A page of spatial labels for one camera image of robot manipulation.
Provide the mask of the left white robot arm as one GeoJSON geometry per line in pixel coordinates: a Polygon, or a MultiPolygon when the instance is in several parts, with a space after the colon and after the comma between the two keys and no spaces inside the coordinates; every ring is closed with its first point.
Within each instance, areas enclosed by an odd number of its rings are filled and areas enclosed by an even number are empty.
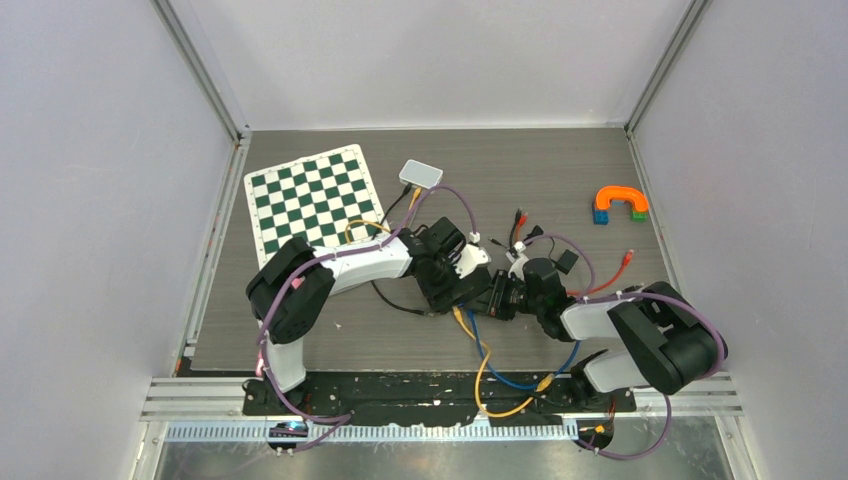
{"type": "Polygon", "coordinates": [[[286,241],[246,288],[260,322],[262,363],[270,370],[268,400],[284,414],[305,405],[304,338],[331,296],[411,277],[429,311],[444,314],[487,289],[490,262],[478,233],[465,235],[446,217],[336,247],[311,246],[300,237],[286,241]]]}

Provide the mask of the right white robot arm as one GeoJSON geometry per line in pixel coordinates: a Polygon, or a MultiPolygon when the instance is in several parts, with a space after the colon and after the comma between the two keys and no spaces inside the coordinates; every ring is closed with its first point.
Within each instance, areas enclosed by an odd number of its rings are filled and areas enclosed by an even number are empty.
{"type": "Polygon", "coordinates": [[[566,291],[549,259],[527,261],[521,275],[498,271],[467,307],[499,320],[531,315],[545,334],[562,342],[620,340],[623,350],[602,350],[569,371],[567,395],[589,411],[611,392],[631,387],[673,395],[713,375],[728,355],[717,329],[669,283],[657,281],[603,298],[580,297],[566,291]]]}

